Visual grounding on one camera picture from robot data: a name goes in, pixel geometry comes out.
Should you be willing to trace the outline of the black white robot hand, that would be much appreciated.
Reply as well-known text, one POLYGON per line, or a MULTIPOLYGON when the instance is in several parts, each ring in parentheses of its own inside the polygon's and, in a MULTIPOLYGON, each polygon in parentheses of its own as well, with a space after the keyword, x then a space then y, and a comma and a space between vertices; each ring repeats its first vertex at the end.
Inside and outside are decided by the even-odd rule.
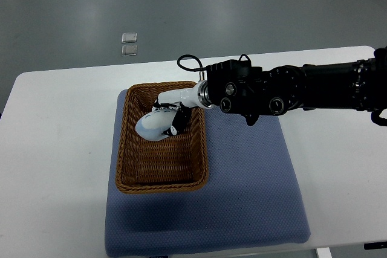
POLYGON ((157 111, 164 108, 172 108, 177 111, 171 126, 163 131, 163 134, 167 136, 182 134, 191 118, 190 108, 210 109, 207 86, 194 86, 159 93, 152 110, 157 111))

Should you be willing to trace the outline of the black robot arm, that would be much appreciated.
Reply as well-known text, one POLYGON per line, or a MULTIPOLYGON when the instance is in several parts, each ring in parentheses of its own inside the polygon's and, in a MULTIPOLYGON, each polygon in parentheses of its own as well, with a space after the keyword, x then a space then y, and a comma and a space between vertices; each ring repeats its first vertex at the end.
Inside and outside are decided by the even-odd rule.
POLYGON ((152 111, 174 109, 175 119, 164 132, 181 134, 191 108, 220 107, 225 114, 238 114, 253 126, 262 115, 280 116, 290 110, 354 109, 368 111, 371 121, 386 126, 386 48, 374 51, 367 60, 331 65, 284 65, 269 71, 253 66, 242 54, 196 68, 206 74, 193 88, 162 92, 152 111))

